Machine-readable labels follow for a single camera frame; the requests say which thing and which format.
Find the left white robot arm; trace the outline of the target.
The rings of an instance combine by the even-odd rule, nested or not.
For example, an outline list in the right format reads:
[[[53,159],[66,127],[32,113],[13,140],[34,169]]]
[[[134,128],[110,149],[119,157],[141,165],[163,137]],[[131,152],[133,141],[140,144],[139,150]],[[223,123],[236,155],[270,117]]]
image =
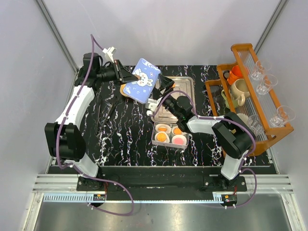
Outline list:
[[[73,94],[66,108],[54,123],[47,123],[44,131],[48,150],[57,159],[60,169],[74,167],[87,179],[87,185],[97,191],[103,187],[99,167],[86,154],[86,143],[80,124],[89,104],[104,82],[126,84],[137,80],[113,55],[116,49],[103,49],[104,56],[95,52],[83,56],[83,66],[74,82]]]

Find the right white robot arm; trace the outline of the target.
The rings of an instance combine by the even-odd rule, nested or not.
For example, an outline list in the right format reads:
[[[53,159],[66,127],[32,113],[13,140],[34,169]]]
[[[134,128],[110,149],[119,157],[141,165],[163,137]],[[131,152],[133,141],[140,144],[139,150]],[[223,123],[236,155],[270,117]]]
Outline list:
[[[231,190],[236,184],[235,178],[241,173],[244,158],[256,149],[254,133],[234,112],[218,117],[198,115],[188,94],[173,89],[172,79],[162,74],[158,79],[160,86],[152,91],[153,99],[159,102],[152,110],[154,115],[163,106],[177,118],[176,124],[181,131],[215,135],[226,153],[218,184],[222,190]]]

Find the metal serving tongs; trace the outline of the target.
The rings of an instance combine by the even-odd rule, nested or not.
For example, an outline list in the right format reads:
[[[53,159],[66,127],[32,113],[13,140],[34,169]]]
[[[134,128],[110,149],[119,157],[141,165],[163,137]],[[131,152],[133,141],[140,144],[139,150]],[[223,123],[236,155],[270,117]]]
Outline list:
[[[98,112],[96,118],[96,125],[95,125],[95,136],[99,137],[100,133],[102,132],[105,124],[110,119],[115,107],[118,103],[118,97],[114,96],[113,98],[108,98],[103,100],[102,96],[99,95],[98,97]]]

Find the golden round biscuit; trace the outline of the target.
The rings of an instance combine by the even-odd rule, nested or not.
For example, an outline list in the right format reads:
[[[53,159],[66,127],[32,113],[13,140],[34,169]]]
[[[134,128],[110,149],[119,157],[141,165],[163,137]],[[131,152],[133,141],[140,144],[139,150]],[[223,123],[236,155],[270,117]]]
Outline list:
[[[164,131],[164,132],[166,132],[166,131],[167,131],[167,128],[166,128],[166,127],[159,127],[158,130],[159,130],[159,131]]]
[[[156,136],[156,140],[159,142],[165,142],[167,139],[166,134],[164,133],[158,133]]]

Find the pink round cookie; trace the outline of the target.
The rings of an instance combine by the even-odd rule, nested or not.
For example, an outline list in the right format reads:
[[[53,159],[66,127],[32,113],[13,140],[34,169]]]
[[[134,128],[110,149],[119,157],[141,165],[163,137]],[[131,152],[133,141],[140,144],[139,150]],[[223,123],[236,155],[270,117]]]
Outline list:
[[[183,138],[181,138],[181,137],[174,137],[173,143],[178,144],[178,145],[183,145],[184,141],[183,141]]]

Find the golden flower-shaped biscuit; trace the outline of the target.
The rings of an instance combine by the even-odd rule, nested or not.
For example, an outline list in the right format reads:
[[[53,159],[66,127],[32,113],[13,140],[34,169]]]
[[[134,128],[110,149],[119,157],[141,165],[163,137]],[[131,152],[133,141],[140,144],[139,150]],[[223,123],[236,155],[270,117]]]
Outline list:
[[[181,131],[179,128],[174,128],[173,133],[174,133],[175,135],[181,135],[181,134],[182,134],[182,131]]]

